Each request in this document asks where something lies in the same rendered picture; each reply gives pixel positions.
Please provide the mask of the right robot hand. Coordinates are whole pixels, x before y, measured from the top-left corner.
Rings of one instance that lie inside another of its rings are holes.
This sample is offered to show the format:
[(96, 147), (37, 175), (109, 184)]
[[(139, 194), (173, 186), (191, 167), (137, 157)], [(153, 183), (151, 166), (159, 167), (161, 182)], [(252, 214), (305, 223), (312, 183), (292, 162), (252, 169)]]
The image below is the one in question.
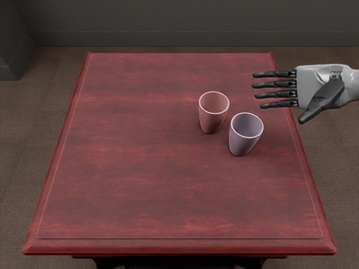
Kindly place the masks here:
[(260, 108), (299, 107), (304, 110), (298, 117), (299, 124), (305, 124), (325, 110), (359, 101), (359, 69), (345, 64), (302, 65), (289, 70), (258, 72), (252, 76), (277, 79), (254, 83), (254, 89), (280, 89), (256, 94), (255, 98), (283, 98), (261, 104)]

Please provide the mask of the lilac cup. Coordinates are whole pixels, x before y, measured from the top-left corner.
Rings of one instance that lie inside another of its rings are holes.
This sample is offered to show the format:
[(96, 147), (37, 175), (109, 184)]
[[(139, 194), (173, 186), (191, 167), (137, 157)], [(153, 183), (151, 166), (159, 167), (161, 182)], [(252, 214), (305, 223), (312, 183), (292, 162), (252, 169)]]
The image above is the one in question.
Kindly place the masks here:
[(247, 155), (257, 144), (264, 125), (255, 114), (243, 112), (234, 115), (229, 128), (229, 150), (235, 156)]

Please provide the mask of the pink cup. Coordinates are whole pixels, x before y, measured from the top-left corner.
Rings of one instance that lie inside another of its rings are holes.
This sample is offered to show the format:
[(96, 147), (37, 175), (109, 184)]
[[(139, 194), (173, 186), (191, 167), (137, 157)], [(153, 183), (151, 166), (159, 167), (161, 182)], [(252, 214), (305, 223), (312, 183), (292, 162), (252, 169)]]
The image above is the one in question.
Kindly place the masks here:
[(209, 91), (199, 98), (199, 122), (206, 134), (217, 133), (229, 109), (229, 99), (221, 92)]

